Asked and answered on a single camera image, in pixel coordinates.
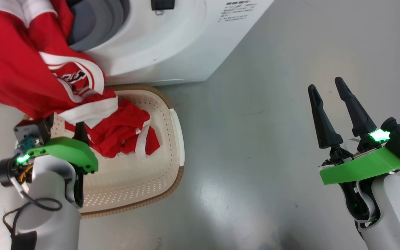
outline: gray floor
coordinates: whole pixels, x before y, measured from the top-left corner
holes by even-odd
[[[177,190],[140,209],[83,220],[80,249],[366,249],[340,188],[324,186],[317,171],[328,152],[317,146],[309,84],[336,131],[352,137],[335,76],[377,125],[400,121],[400,3],[276,0],[208,81],[162,88],[184,133]],[[0,159],[21,117],[0,106]],[[1,216],[16,199],[0,187],[0,249],[10,242]]]

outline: green bracket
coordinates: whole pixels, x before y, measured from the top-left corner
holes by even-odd
[[[347,163],[323,169],[320,177],[325,185],[330,185],[365,180],[398,168],[400,159],[386,147],[382,147]]]
[[[98,159],[90,147],[82,142],[68,137],[50,139],[46,145],[29,149],[27,154],[32,157],[52,155],[56,158],[73,163],[84,169],[86,173],[98,171]]]

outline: basket rim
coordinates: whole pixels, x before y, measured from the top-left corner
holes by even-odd
[[[121,85],[106,86],[106,88],[114,90],[114,91],[146,90],[146,91],[149,91],[149,92],[152,92],[152,93],[158,95],[159,98],[161,98],[165,102],[165,104],[168,106],[169,109],[173,109],[173,106],[172,106],[171,102],[169,101],[169,99],[160,90],[157,90],[156,88],[151,87],[151,86],[141,85],[141,84],[121,84]],[[169,196],[173,191],[175,191],[175,189],[178,187],[178,185],[181,182],[181,179],[183,177],[183,172],[184,172],[184,166],[179,166],[177,177],[176,177],[176,180],[174,181],[174,183],[166,191],[164,191],[163,193],[161,193],[157,196],[145,199],[143,201],[128,204],[125,206],[119,206],[116,208],[104,209],[104,210],[100,210],[100,211],[96,211],[96,212],[86,212],[86,213],[83,212],[83,213],[81,213],[81,218],[87,219],[87,218],[96,218],[96,217],[101,217],[101,216],[106,216],[106,215],[119,214],[122,212],[126,212],[126,211],[129,211],[132,209],[136,209],[136,208],[143,207],[145,205],[160,201],[160,200],[166,198],[167,196]]]

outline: beige plastic basket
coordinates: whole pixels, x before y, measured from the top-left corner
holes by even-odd
[[[125,212],[154,203],[170,195],[181,181],[184,170],[184,143],[177,113],[162,92],[149,86],[109,86],[119,99],[127,99],[151,115],[160,148],[146,159],[135,154],[118,154],[110,159],[98,152],[98,172],[84,178],[83,218]],[[64,121],[55,116],[52,137],[68,136]]]

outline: glowing green led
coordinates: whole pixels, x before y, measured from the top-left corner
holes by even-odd
[[[390,132],[384,130],[376,130],[370,134],[375,141],[386,141],[390,139]]]
[[[25,155],[22,156],[22,157],[18,157],[18,158],[16,159],[16,161],[17,161],[18,163],[25,163],[29,158],[30,158],[30,156],[29,156],[28,154],[25,154]]]

